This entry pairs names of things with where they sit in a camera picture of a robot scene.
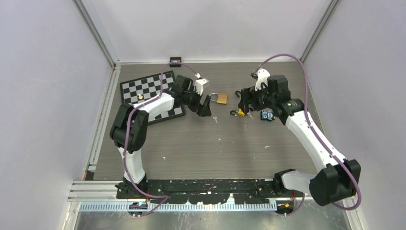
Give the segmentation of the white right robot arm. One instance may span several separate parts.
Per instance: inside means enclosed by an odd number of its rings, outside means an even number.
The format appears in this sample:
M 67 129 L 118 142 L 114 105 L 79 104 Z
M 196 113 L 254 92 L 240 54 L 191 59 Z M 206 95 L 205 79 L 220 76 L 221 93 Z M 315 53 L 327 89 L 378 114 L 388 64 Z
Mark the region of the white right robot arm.
M 293 99 L 288 80 L 283 75 L 251 75 L 254 86 L 241 90 L 238 107 L 244 112 L 270 109 L 300 141 L 312 159 L 316 175 L 294 169 L 277 172 L 273 190 L 278 196 L 287 196 L 292 190 L 311 197 L 320 206 L 356 196 L 361 200 L 358 185 L 361 166 L 356 160 L 348 160 L 327 140 L 314 124 L 305 104 Z

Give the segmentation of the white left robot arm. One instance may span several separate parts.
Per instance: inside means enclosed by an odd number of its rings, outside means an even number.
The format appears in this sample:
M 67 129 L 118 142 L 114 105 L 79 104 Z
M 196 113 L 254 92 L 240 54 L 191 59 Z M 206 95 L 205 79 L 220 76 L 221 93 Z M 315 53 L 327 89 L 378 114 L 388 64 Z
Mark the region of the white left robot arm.
M 147 176 L 142 164 L 141 149 L 146 141 L 149 122 L 163 112 L 178 105 L 187 106 L 198 116 L 211 116 L 210 96 L 201 102 L 203 91 L 209 81 L 179 75 L 168 89 L 160 90 L 157 96 L 135 105 L 122 104 L 113 122 L 110 138 L 118 148 L 124 166 L 124 183 L 135 198 L 142 198 L 147 192 Z

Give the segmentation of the yellow small padlock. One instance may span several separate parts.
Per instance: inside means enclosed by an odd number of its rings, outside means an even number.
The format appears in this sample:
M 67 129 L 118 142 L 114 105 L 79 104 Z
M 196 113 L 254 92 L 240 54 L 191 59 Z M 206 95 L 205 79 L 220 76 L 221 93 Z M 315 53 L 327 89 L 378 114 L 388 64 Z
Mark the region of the yellow small padlock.
M 230 114 L 233 116 L 245 116 L 246 115 L 241 109 L 231 110 Z

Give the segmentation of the brass padlock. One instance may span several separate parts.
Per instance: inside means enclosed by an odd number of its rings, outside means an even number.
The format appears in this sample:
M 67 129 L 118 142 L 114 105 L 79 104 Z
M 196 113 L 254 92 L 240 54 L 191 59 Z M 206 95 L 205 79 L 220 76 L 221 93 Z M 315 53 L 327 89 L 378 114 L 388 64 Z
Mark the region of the brass padlock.
M 227 93 L 211 93 L 210 101 L 217 104 L 227 104 L 228 94 Z

